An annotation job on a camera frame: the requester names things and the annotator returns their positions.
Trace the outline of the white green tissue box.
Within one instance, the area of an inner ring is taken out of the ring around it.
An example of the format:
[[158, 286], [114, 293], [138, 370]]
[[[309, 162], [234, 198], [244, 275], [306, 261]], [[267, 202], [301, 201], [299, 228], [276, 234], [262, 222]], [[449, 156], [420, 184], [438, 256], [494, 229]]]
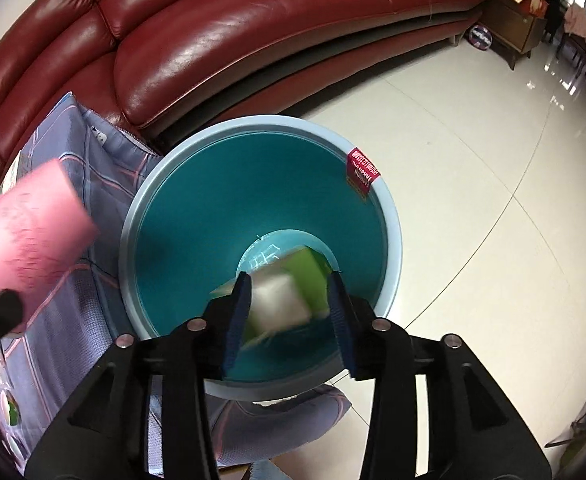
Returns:
[[14, 188], [16, 182], [28, 173], [27, 160], [22, 152], [18, 152], [11, 165], [8, 166], [6, 174], [0, 184], [0, 195], [7, 193], [11, 188]]

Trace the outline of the large green cardboard box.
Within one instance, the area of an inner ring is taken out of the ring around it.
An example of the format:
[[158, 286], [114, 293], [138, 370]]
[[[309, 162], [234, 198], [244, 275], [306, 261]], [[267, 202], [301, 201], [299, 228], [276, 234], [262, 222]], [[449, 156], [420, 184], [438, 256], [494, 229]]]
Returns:
[[269, 243], [248, 248], [236, 269], [252, 280], [252, 300], [242, 346], [256, 346], [329, 315], [326, 299], [332, 261], [307, 245]]

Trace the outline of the dark red leather sofa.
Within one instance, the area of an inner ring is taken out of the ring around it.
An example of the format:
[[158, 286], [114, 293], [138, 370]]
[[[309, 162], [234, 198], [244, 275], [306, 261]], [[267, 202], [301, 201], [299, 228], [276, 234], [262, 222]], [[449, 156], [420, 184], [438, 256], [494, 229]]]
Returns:
[[35, 0], [0, 40], [0, 182], [65, 93], [157, 151], [461, 36], [486, 0]]

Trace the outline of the red label on bin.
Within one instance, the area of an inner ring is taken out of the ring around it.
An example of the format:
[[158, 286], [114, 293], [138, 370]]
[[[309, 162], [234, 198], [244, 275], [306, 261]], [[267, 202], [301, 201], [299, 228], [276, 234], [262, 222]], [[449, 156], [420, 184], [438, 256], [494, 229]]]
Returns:
[[353, 148], [346, 159], [346, 181], [362, 200], [367, 200], [373, 182], [381, 175], [358, 148]]

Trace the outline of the wooden side cabinet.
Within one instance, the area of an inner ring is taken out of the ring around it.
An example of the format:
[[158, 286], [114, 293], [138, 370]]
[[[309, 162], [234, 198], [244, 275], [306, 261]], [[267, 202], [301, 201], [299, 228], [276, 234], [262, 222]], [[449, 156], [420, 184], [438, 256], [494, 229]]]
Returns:
[[488, 0], [485, 4], [479, 24], [502, 47], [511, 70], [521, 58], [530, 58], [540, 44], [547, 6], [546, 0]]

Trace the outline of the pink paper cup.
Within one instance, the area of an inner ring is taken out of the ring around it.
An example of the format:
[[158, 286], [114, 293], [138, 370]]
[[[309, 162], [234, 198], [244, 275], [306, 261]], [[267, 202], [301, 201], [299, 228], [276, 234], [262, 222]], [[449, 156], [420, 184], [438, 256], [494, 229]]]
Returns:
[[0, 195], [0, 290], [18, 293], [23, 333], [58, 281], [99, 230], [67, 177], [51, 159]]

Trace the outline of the teal round trash bin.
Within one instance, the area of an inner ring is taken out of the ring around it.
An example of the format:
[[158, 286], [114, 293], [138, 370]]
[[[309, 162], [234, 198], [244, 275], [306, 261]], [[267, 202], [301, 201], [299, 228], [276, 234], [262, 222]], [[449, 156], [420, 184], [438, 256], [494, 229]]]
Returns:
[[136, 192], [122, 228], [119, 281], [136, 336], [169, 334], [232, 283], [246, 250], [307, 245], [351, 295], [388, 314], [402, 239], [384, 179], [362, 200], [346, 181], [355, 145], [306, 120], [257, 115], [181, 142]]

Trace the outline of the small ball under sofa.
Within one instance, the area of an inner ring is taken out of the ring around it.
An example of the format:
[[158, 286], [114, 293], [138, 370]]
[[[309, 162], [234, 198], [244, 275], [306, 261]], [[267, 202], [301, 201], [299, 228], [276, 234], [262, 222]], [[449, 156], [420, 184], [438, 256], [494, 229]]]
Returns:
[[494, 42], [491, 32], [482, 24], [473, 25], [465, 34], [468, 43], [479, 51], [488, 51]]

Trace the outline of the blue plaid tablecloth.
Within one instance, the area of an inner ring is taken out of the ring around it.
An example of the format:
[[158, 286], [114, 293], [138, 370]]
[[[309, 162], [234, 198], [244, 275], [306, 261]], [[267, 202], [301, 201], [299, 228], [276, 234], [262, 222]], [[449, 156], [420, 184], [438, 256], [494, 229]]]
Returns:
[[[118, 281], [122, 226], [160, 157], [66, 93], [20, 150], [20, 176], [58, 159], [100, 234], [0, 348], [0, 431], [17, 468], [113, 339], [130, 329]], [[322, 385], [267, 406], [208, 396], [219, 467], [292, 452], [337, 426], [346, 396]]]

